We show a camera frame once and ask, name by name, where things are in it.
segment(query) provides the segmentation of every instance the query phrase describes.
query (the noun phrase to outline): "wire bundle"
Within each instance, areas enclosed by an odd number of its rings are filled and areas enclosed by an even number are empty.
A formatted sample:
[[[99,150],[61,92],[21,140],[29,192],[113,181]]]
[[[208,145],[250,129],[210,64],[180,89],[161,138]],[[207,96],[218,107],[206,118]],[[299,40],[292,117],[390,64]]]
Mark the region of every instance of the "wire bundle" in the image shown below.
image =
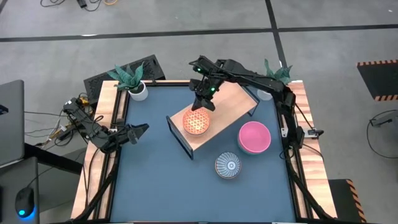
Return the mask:
[[[368,140],[368,145],[369,145],[369,147],[370,147],[371,150],[372,150],[374,153],[376,153],[378,156],[381,156],[381,157],[386,158],[386,159],[398,159],[398,157],[397,157],[397,156],[385,156],[385,155],[383,155],[383,154],[377,152],[377,151],[372,147],[372,144],[371,144],[371,142],[370,142],[370,140],[369,140],[369,127],[370,127],[370,125],[371,125],[371,120],[376,119],[378,116],[380,116],[380,115],[382,115],[382,114],[389,113],[389,112],[394,112],[394,111],[397,111],[397,110],[387,110],[387,111],[383,111],[383,112],[381,112],[381,113],[378,113],[378,114],[375,115],[372,119],[369,120],[369,123],[368,123],[368,125],[366,126],[366,139]]]
[[[40,0],[40,5],[41,5],[42,7],[59,6],[59,5],[61,5],[64,1],[65,1],[65,0],[50,0],[50,2],[51,2],[52,4],[45,5],[45,4],[43,4],[43,0]],[[102,1],[102,0],[95,0],[95,1],[89,0],[89,1],[90,1],[91,4],[96,4],[96,3],[98,3],[98,4],[97,4],[97,6],[96,6],[94,9],[88,9],[87,7],[84,7],[84,9],[85,9],[86,11],[88,11],[88,12],[94,12],[94,11],[96,11],[96,10],[100,7],[100,4],[101,4],[101,1]],[[104,3],[105,3],[106,5],[109,5],[109,6],[110,6],[110,5],[115,4],[117,1],[118,1],[118,0],[115,0],[115,1],[113,1],[113,2],[106,2],[106,1],[104,1]]]

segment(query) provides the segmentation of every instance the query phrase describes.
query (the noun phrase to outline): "laptop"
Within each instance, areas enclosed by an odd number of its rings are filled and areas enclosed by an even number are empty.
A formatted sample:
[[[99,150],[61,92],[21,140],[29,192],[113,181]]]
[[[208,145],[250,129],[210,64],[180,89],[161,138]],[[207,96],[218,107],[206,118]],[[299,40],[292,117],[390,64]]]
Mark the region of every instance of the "laptop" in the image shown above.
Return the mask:
[[[24,81],[0,85],[0,167],[24,157]]]

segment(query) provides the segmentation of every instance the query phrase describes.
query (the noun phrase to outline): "white flower pot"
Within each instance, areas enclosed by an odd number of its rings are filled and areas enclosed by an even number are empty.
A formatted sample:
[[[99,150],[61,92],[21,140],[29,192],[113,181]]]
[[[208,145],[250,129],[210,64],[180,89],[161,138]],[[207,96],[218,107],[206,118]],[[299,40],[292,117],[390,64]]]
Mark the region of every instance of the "white flower pot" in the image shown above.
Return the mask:
[[[143,81],[140,81],[141,85],[144,85],[144,89],[140,93],[132,93],[129,90],[131,98],[135,101],[142,101],[148,97],[148,89]]]
[[[257,96],[262,100],[271,100],[272,99],[272,95],[270,93],[267,93],[266,91],[262,91],[262,90],[257,90]]]

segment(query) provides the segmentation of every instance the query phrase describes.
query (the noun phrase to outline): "black and orange hazard mat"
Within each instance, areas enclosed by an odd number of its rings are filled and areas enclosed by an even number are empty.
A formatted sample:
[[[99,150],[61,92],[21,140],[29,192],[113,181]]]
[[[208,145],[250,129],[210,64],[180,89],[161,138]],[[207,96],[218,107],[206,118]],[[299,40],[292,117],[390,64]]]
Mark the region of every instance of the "black and orange hazard mat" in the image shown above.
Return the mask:
[[[366,223],[354,183],[349,179],[329,180],[329,186],[339,220]]]
[[[359,62],[357,68],[374,100],[398,100],[397,60]]]

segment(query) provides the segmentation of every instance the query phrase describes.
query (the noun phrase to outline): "pink bowl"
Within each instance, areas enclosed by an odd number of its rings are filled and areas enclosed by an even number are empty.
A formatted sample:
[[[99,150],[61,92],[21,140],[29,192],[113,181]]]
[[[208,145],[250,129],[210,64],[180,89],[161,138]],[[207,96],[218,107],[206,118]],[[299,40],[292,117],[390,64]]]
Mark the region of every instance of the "pink bowl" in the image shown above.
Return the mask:
[[[247,122],[239,130],[241,148],[249,154],[260,154],[271,144],[271,133],[268,128],[257,121]]]

